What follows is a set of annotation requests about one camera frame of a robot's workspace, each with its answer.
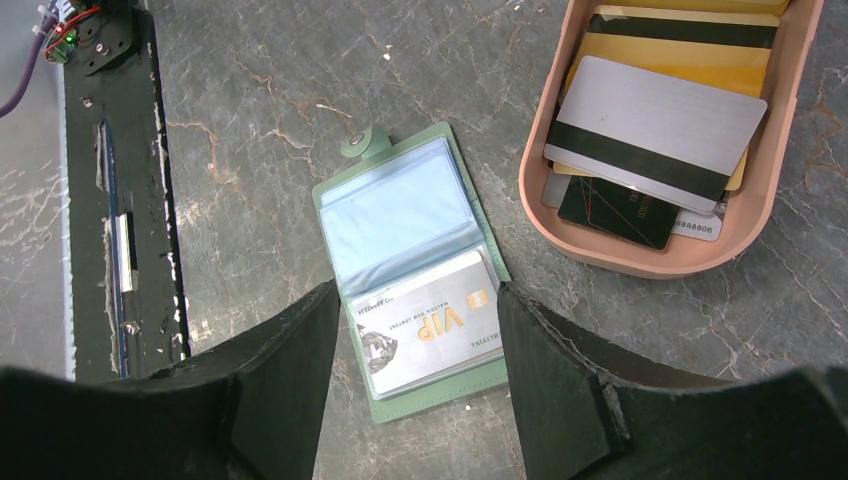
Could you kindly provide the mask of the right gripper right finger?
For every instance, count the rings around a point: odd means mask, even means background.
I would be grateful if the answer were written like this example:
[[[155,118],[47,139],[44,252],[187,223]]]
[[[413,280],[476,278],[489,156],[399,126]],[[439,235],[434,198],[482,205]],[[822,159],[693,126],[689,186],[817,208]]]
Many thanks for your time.
[[[531,479],[843,479],[847,371],[725,381],[630,352],[511,282],[497,299]]]

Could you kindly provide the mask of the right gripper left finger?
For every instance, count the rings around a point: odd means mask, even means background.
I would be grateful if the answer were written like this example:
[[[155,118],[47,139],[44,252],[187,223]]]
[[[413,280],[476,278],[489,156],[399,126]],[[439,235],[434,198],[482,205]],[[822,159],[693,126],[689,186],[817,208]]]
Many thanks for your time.
[[[308,479],[340,319],[334,282],[141,379],[1,371],[5,479]]]

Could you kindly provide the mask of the green card holder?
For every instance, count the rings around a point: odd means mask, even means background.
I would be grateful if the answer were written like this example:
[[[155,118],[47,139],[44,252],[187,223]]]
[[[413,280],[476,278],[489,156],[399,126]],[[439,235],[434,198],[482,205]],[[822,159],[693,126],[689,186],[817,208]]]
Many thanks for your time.
[[[507,380],[497,290],[510,277],[449,124],[399,143],[378,127],[312,191],[372,420]]]

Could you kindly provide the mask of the pink oval tray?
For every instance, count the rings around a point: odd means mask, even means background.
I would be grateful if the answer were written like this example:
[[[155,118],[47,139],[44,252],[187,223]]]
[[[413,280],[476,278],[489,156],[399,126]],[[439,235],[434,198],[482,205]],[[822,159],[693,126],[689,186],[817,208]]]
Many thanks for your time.
[[[567,69],[598,5],[596,1],[572,1],[561,22],[558,45],[519,167],[518,186],[526,215],[546,241],[563,254],[609,270],[649,279],[673,279],[720,266],[746,250],[770,218],[804,65],[824,4],[821,1],[687,3],[689,9],[725,8],[777,15],[776,38],[762,90],[769,106],[763,125],[754,135],[742,186],[729,196],[717,240],[707,242],[675,235],[660,251],[587,227],[569,226],[559,219],[555,208],[542,201],[543,187],[551,172],[543,157],[543,147]]]

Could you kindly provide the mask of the gold card black stripe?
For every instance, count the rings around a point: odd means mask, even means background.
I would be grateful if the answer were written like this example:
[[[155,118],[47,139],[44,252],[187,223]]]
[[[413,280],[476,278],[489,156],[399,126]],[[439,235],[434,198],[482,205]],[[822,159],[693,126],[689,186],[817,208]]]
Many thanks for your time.
[[[768,15],[599,6],[566,74],[560,107],[586,56],[764,100],[765,70],[776,27],[776,19]],[[738,187],[748,151],[749,146],[723,195]],[[557,177],[567,181],[567,188],[572,177],[596,177],[550,161],[557,167]]]

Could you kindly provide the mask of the silver VIP card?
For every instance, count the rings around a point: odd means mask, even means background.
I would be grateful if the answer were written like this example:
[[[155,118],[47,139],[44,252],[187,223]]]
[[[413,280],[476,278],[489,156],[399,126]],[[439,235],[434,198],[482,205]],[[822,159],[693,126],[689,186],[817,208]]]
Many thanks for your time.
[[[496,279],[478,247],[356,298],[349,313],[372,397],[391,398],[499,357]]]

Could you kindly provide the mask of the black card in tray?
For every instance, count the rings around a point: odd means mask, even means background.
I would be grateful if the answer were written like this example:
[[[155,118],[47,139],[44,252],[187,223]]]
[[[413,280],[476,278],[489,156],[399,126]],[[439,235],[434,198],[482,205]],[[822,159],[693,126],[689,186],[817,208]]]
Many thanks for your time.
[[[566,222],[664,250],[680,207],[596,177],[572,177],[558,209]]]

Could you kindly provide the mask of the white numbered card in tray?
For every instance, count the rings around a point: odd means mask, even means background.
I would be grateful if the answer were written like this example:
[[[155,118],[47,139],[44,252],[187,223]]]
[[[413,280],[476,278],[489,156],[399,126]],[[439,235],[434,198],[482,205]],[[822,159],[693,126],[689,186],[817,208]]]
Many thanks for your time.
[[[681,210],[672,229],[673,235],[715,242],[720,237],[727,199],[722,198],[709,214]]]

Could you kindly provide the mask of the silver card in tray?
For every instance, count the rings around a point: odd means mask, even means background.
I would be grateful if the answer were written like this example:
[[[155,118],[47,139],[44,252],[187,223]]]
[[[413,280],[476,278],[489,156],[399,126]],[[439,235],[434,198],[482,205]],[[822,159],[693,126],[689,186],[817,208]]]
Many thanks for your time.
[[[767,108],[760,98],[586,56],[551,124],[544,155],[707,213]]]

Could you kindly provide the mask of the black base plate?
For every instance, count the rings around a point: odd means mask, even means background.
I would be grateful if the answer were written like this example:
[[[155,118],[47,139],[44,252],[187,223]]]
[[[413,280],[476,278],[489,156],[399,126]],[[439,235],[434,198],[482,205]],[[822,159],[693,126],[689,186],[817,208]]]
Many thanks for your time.
[[[139,1],[81,1],[69,26],[71,368],[141,378],[190,353],[154,19]]]

